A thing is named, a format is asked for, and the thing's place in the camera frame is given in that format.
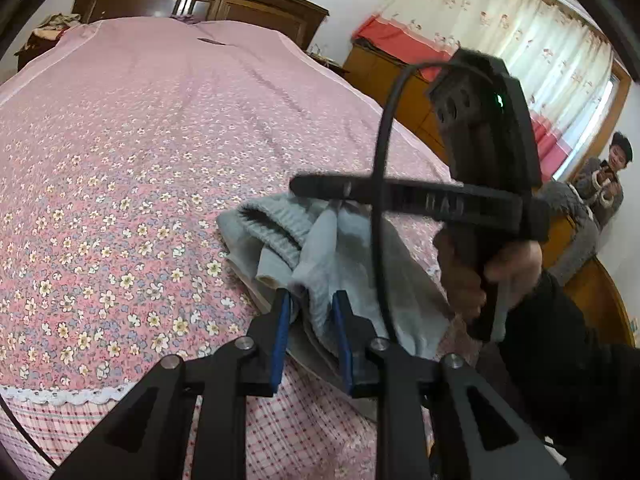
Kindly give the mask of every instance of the wire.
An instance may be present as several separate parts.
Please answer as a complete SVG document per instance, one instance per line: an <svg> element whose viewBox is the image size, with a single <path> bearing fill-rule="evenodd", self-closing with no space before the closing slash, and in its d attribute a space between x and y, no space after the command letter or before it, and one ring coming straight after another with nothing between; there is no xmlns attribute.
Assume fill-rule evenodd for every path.
<svg viewBox="0 0 640 480"><path fill-rule="evenodd" d="M36 453L43 457L45 462L47 462L53 469L58 469L58 464L53 462L51 457L46 454L44 450L40 446L38 446L38 444L36 444L36 441L31 438L31 435L27 433L27 430L24 429L20 421L15 418L14 412L12 412L11 409L6 405L6 402L4 402L2 396L0 396L0 407L2 407L2 410L6 413L6 416L9 417L9 420L13 423L15 429L20 432L20 434L26 439L29 445L33 447Z"/></svg>
<svg viewBox="0 0 640 480"><path fill-rule="evenodd" d="M386 156L389 150L389 140L391 137L391 128L394 124L394 116L398 109L398 103L400 102L402 90L406 82L409 81L409 78L416 70L435 67L466 70L485 79L485 81L492 86L494 85L494 82L487 74L472 65L451 61L426 61L406 66L398 78L396 78L389 97L386 100L385 108L382 111L382 118L380 119L380 127L378 128L376 152L373 158L373 170L371 171L371 257L380 314L382 314L382 321L385 324L387 336L393 343L398 342L398 334L396 333L393 317L391 316L391 311L386 300L385 271L382 261L382 212L384 207L383 186L385 182Z"/></svg>

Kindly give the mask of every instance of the floral curtain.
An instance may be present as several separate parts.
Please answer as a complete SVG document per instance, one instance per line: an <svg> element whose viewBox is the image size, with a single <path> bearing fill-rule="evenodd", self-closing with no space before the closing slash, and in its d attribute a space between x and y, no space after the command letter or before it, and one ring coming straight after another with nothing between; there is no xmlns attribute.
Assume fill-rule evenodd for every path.
<svg viewBox="0 0 640 480"><path fill-rule="evenodd" d="M613 59L609 43L543 0L389 0L354 36L408 63L447 60L460 46L501 57L528 101L546 180L574 148L564 133L600 99Z"/></svg>

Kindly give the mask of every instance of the pink floral bedspread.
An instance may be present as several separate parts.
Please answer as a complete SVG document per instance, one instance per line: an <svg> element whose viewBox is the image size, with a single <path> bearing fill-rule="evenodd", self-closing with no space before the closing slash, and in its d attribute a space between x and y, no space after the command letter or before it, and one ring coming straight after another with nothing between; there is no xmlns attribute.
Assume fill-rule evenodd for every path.
<svg viewBox="0 0 640 480"><path fill-rule="evenodd" d="M90 400L162 355L196 358L244 333L256 311L225 265L217 214L301 170L369 171L379 120L277 32L164 18L70 31L0 88L0 384ZM448 179L400 125L389 172ZM396 223L433 270L437 225ZM441 347L474 351L455 327ZM18 399L56 460L113 405ZM249 419L251 478L372 476L374 427L292 363L282 394L252 399ZM0 427L18 464L45 478L4 415Z"/></svg>

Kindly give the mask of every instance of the screw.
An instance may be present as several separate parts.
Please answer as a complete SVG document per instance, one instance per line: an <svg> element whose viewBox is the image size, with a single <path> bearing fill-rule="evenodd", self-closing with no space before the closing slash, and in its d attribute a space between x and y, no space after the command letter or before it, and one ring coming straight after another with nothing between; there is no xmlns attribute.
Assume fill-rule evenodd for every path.
<svg viewBox="0 0 640 480"><path fill-rule="evenodd" d="M378 352L383 352L387 348L389 348L389 339L385 339L383 337L376 337L371 340L371 342L369 343L369 346L373 350L377 350Z"/></svg>
<svg viewBox="0 0 640 480"><path fill-rule="evenodd" d="M162 368L165 368L166 370L174 370L174 368L178 367L180 361L181 359L175 354L166 355L162 358L160 364L162 365Z"/></svg>
<svg viewBox="0 0 640 480"><path fill-rule="evenodd" d="M236 348L241 350L250 350L254 347L254 340L247 335L243 335L236 339Z"/></svg>
<svg viewBox="0 0 640 480"><path fill-rule="evenodd" d="M458 368L462 368L465 365L465 360L458 354L447 354L444 356L444 364L446 364L449 368L457 370Z"/></svg>

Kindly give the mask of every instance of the curtain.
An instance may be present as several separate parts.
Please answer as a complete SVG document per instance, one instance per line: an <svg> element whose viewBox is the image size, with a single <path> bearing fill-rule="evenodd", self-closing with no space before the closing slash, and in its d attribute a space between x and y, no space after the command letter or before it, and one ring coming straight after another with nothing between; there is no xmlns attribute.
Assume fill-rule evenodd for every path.
<svg viewBox="0 0 640 480"><path fill-rule="evenodd" d="M460 46L502 58L527 99L545 180L572 152L579 136L564 133L602 97L613 60L607 41L543 0L389 0L354 37L407 63L448 60Z"/></svg>

